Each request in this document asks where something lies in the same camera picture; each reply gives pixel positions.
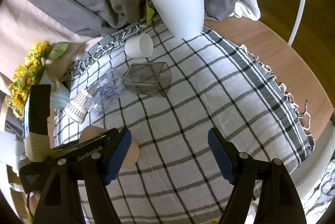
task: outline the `light blue vase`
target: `light blue vase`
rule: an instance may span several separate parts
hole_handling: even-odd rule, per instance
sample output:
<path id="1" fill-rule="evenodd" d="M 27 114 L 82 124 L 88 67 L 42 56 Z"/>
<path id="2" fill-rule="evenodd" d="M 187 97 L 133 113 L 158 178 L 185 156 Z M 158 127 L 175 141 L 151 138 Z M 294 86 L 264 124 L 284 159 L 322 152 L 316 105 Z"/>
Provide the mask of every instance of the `light blue vase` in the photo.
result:
<path id="1" fill-rule="evenodd" d="M 40 84 L 51 84 L 50 107 L 63 110 L 70 100 L 70 91 L 46 70 Z"/>

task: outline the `metal screw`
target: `metal screw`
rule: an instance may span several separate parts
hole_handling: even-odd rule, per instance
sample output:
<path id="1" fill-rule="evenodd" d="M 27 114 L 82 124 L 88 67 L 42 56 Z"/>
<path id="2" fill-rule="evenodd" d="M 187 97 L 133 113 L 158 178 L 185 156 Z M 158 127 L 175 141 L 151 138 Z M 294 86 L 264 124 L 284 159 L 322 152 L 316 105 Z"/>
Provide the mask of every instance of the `metal screw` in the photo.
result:
<path id="1" fill-rule="evenodd" d="M 59 165 L 63 165 L 63 164 L 65 164 L 66 163 L 66 159 L 59 159 L 59 161 L 58 161 L 58 164 Z"/>
<path id="2" fill-rule="evenodd" d="M 242 159 L 247 159 L 247 158 L 248 158 L 248 154 L 245 153 L 245 152 L 241 152 L 241 153 L 240 153 L 240 157 L 241 157 Z"/>
<path id="3" fill-rule="evenodd" d="M 92 159 L 99 159 L 101 154 L 99 152 L 95 152 L 92 154 Z"/>
<path id="4" fill-rule="evenodd" d="M 273 161 L 277 165 L 281 165 L 281 163 L 282 163 L 282 161 L 280 159 L 278 159 L 278 158 L 275 158 Z"/>

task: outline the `white cable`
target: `white cable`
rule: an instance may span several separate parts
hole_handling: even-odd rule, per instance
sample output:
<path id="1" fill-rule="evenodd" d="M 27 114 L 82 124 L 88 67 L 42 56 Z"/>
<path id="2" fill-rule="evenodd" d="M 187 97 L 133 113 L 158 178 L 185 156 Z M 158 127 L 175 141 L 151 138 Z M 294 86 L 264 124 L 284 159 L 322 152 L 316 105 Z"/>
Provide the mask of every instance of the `white cable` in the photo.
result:
<path id="1" fill-rule="evenodd" d="M 290 35 L 290 38 L 289 38 L 289 41 L 288 41 L 289 46 L 292 45 L 293 40 L 294 40 L 295 35 L 296 35 L 296 32 L 298 31 L 300 21 L 301 21 L 301 17 L 303 16 L 303 12 L 304 12 L 305 1 L 306 0 L 300 0 L 298 13 L 296 15 L 295 23 L 294 23 L 294 26 L 293 26 L 293 29 L 292 29 L 292 32 L 291 32 L 291 35 Z"/>

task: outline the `checkered tablecloth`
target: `checkered tablecloth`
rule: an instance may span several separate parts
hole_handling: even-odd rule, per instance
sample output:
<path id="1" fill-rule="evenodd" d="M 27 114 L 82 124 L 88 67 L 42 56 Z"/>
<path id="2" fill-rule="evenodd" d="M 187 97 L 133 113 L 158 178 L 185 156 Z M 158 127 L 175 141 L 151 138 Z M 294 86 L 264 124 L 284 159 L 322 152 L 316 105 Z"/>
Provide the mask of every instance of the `checkered tablecloth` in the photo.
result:
<path id="1" fill-rule="evenodd" d="M 239 151 L 260 160 L 281 158 L 290 172 L 311 153 L 297 113 L 274 76 L 244 48 L 206 27 L 186 41 L 155 19 L 147 28 L 133 25 L 105 37 L 71 68 L 70 98 L 111 66 L 124 74 L 130 64 L 143 62 L 126 57 L 122 45 L 143 32 L 154 42 L 146 60 L 165 61 L 171 69 L 167 97 L 125 91 L 100 117 L 88 114 L 78 125 L 59 111 L 55 123 L 56 144 L 77 139 L 88 125 L 131 130 L 140 147 L 138 162 L 107 187 L 123 223 L 203 223 L 221 216 L 232 186 L 208 147 L 213 126 Z M 93 223 L 83 182 L 80 192 L 87 222 Z M 258 195 L 259 184 L 254 200 Z"/>

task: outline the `wooden table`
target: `wooden table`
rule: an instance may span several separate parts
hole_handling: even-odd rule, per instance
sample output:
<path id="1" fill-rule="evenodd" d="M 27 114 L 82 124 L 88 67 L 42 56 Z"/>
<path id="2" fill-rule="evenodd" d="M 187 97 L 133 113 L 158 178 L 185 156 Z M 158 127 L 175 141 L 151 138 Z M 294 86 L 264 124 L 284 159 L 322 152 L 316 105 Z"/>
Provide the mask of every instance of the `wooden table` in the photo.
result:
<path id="1" fill-rule="evenodd" d="M 317 140 L 334 109 L 319 80 L 294 49 L 260 21 L 227 17 L 221 23 L 205 21 L 205 25 L 237 45 L 246 45 L 261 62 L 269 65 L 278 77 L 277 83 L 285 83 L 294 96 L 300 112 L 304 111 L 305 100 L 309 101 L 309 131 Z"/>

